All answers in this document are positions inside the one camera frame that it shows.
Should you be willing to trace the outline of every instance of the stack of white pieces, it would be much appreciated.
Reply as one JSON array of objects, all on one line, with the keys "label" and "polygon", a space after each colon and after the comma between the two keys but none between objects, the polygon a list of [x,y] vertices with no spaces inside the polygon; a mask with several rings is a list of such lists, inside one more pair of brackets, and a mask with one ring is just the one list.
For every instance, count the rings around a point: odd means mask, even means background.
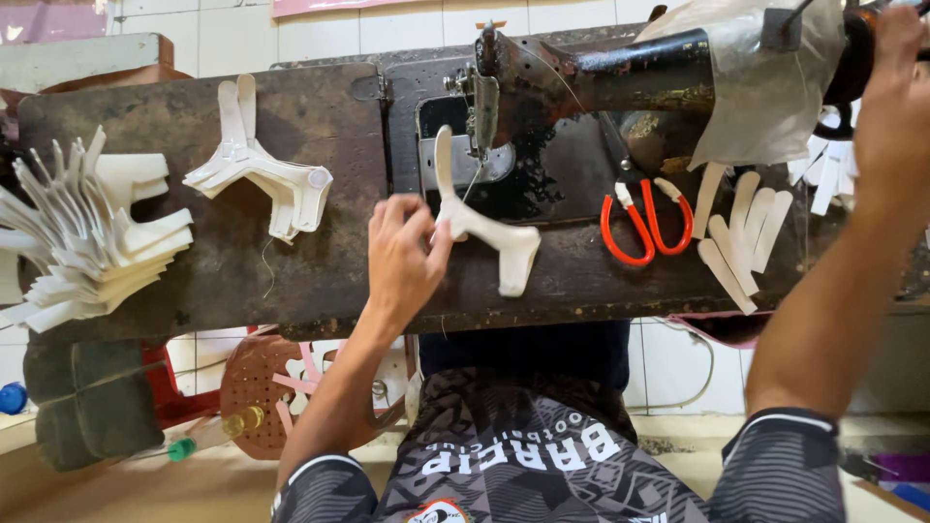
[{"label": "stack of white pieces", "polygon": [[133,203],[167,192],[165,157],[101,154],[105,142],[102,127],[86,150],[77,139],[66,163],[52,141],[54,177],[32,150],[43,181],[18,159],[13,168],[36,208],[0,188],[0,225],[12,229],[0,231],[0,249],[23,255],[43,274],[26,302],[2,312],[9,322],[43,332],[107,315],[160,279],[174,255],[193,242],[186,208],[147,223],[129,217]]},{"label": "stack of white pieces", "polygon": [[[859,102],[853,102],[852,125],[856,126],[859,116]],[[820,121],[827,127],[838,127],[840,116],[827,113]],[[819,136],[812,136],[807,142],[808,156],[788,163],[791,185],[804,180],[804,183],[817,187],[811,213],[825,216],[830,203],[847,209],[856,205],[856,153],[851,141],[827,141]]]},{"label": "stack of white pieces", "polygon": [[184,184],[214,198],[247,178],[272,199],[271,236],[291,244],[298,233],[316,231],[332,175],[326,168],[277,160],[256,140],[257,93],[251,74],[240,74],[236,83],[220,83],[218,100],[222,141],[209,161],[188,173]]},{"label": "stack of white pieces", "polygon": [[727,226],[721,215],[710,216],[713,199],[726,166],[710,163],[697,197],[692,237],[700,240],[697,252],[745,315],[758,307],[751,296],[759,292],[752,273],[763,274],[794,196],[788,191],[759,189],[759,173],[751,171],[737,181],[737,194]]}]

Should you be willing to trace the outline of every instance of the white shoe upper piece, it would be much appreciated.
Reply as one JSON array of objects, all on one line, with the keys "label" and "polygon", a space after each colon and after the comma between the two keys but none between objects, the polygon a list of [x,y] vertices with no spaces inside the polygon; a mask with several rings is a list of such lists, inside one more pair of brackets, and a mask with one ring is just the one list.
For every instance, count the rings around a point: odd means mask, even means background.
[{"label": "white shoe upper piece", "polygon": [[452,128],[444,126],[436,137],[436,181],[443,198],[436,222],[449,221],[452,237],[466,233],[481,238],[500,253],[498,292],[506,298],[519,298],[526,290],[533,260],[542,243],[536,227],[514,227],[482,216],[465,205],[452,184]]},{"label": "white shoe upper piece", "polygon": [[10,322],[43,332],[107,315],[158,281],[174,255],[193,242],[186,208],[156,221],[132,221],[133,203],[167,192],[167,163],[161,154],[102,154],[106,138],[99,127],[87,150],[81,139],[74,141],[67,164],[52,141],[54,177],[33,151],[44,181],[22,160],[14,163],[37,209],[0,189],[0,224],[13,229],[0,233],[0,249],[23,255],[43,274],[23,296],[26,302],[3,311]]},{"label": "white shoe upper piece", "polygon": [[300,233],[320,226],[333,177],[326,168],[303,166],[273,158],[255,137],[255,77],[241,74],[234,84],[219,84],[219,120],[222,141],[201,167],[191,171],[184,184],[209,198],[245,177],[272,199],[268,233],[288,244]]}]

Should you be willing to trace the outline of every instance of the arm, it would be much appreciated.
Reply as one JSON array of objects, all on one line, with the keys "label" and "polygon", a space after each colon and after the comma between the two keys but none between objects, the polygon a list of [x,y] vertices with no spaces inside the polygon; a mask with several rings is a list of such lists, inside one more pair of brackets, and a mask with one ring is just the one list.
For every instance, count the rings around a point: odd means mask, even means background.
[{"label": "arm", "polygon": [[[407,215],[412,216],[405,223]],[[422,245],[433,233],[435,243],[428,254]],[[379,362],[436,291],[451,248],[448,223],[436,228],[419,196],[395,195],[375,206],[368,224],[368,303],[287,438],[278,468],[279,488],[306,459],[346,454],[371,439],[371,383]]]},{"label": "arm", "polygon": [[856,136],[857,208],[763,332],[746,387],[749,414],[797,407],[836,420],[862,378],[908,254],[930,223],[930,87],[912,83],[924,29],[910,7],[879,20]]}]

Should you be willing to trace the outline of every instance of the person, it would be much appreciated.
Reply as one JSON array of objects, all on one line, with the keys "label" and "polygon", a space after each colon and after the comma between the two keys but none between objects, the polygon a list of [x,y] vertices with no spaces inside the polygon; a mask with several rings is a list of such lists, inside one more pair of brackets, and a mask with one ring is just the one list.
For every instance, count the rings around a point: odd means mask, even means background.
[{"label": "person", "polygon": [[[273,521],[843,521],[837,420],[930,223],[930,83],[913,82],[925,30],[911,7],[878,24],[856,134],[856,209],[763,332],[749,417],[723,450],[710,500],[636,448],[618,393],[623,325],[599,324],[552,334],[564,348],[551,355],[538,352],[546,330],[499,331],[490,342],[440,335],[443,347],[424,339],[418,418],[379,502],[348,451],[372,436],[379,361],[440,285],[452,248],[447,223],[434,224],[417,196],[395,195],[369,224],[367,305],[281,456]],[[426,252],[421,239],[433,233]],[[504,354],[507,344],[516,350]],[[589,354],[583,344],[614,348]],[[450,368],[462,353],[476,366]],[[504,363],[485,367],[487,355]],[[556,364],[539,371],[547,358]]]}]

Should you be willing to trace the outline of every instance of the hand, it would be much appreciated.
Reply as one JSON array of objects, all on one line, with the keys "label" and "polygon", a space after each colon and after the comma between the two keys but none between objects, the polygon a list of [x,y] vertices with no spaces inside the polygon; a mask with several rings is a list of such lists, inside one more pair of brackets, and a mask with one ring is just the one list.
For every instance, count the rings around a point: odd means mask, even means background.
[{"label": "hand", "polygon": [[[432,250],[427,253],[425,246],[433,234]],[[388,341],[400,336],[436,291],[451,250],[448,222],[437,228],[430,208],[418,195],[395,194],[375,205],[368,223],[370,294],[363,316],[376,318]]]},{"label": "hand", "polygon": [[913,7],[892,7],[879,19],[877,33],[857,123],[860,175],[853,217],[913,241],[930,223],[930,83],[914,82],[926,28]]}]

